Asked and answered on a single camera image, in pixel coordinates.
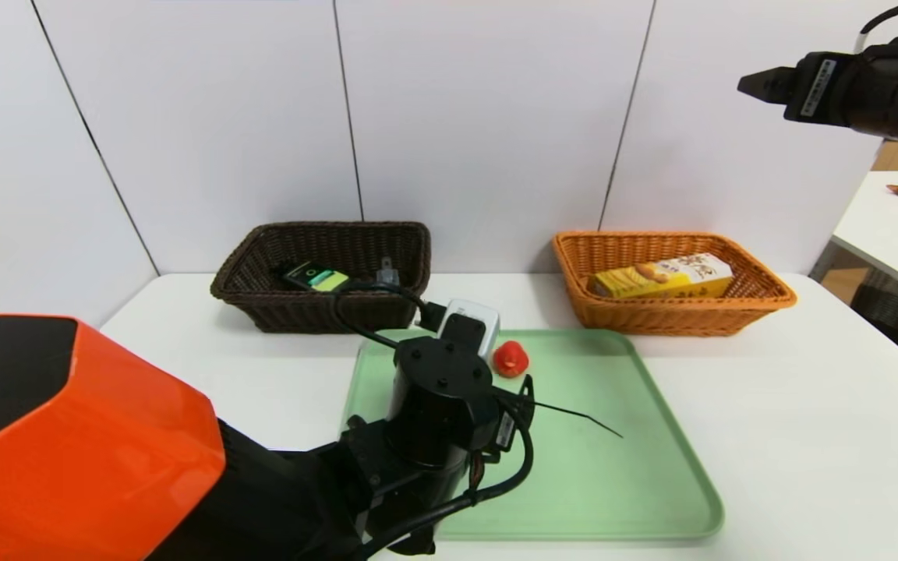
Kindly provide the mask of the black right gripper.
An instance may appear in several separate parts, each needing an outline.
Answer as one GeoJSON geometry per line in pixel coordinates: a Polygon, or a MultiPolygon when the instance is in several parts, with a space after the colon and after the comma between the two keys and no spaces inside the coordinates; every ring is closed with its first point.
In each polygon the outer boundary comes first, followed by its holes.
{"type": "Polygon", "coordinates": [[[812,52],[796,68],[742,76],[737,91],[786,105],[795,123],[833,125],[898,141],[898,52],[812,52]]]}

